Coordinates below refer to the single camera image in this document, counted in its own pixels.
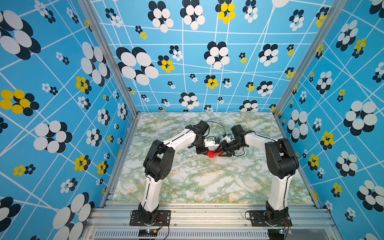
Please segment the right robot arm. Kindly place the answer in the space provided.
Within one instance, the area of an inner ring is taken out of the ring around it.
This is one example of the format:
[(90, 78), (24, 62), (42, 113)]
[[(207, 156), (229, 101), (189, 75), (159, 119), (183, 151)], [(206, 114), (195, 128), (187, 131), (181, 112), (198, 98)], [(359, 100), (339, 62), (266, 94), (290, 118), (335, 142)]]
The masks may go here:
[(272, 174), (271, 193), (266, 203), (265, 221), (270, 226), (284, 223), (292, 226), (289, 216), (288, 195), (292, 177), (299, 168), (299, 161), (290, 141), (272, 139), (255, 131), (245, 131), (241, 125), (232, 127), (233, 140), (222, 141), (214, 150), (221, 157), (234, 157), (236, 151), (255, 147), (266, 154), (267, 166)]

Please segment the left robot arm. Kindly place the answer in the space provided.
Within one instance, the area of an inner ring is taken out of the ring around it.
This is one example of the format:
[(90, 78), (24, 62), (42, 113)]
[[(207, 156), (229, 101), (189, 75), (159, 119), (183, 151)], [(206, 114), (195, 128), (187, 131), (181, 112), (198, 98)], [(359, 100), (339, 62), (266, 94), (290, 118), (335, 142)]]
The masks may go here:
[(196, 148), (196, 154), (207, 155), (209, 148), (205, 146), (204, 134), (209, 130), (205, 121), (196, 125), (188, 125), (178, 135), (166, 141), (155, 140), (144, 160), (146, 187), (144, 198), (138, 211), (142, 221), (151, 225), (156, 221), (159, 209), (159, 196), (162, 182), (172, 170), (175, 154), (185, 148)]

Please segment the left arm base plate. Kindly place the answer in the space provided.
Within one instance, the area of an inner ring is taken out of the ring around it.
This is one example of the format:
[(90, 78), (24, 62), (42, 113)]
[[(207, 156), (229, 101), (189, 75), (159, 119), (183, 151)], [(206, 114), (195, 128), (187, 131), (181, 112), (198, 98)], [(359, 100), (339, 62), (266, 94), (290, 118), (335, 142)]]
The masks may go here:
[(159, 227), (163, 224), (169, 225), (171, 220), (171, 211), (169, 210), (157, 210), (154, 213), (147, 213), (146, 211), (140, 212), (139, 210), (133, 210), (130, 213), (130, 226), (133, 227)]

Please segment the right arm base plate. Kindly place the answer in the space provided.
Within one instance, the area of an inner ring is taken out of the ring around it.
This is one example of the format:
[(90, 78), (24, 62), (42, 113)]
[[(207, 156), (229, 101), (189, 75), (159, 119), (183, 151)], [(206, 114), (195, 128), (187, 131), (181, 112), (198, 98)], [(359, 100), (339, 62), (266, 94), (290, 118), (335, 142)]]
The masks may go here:
[(286, 210), (247, 211), (245, 217), (253, 227), (292, 227), (291, 217)]

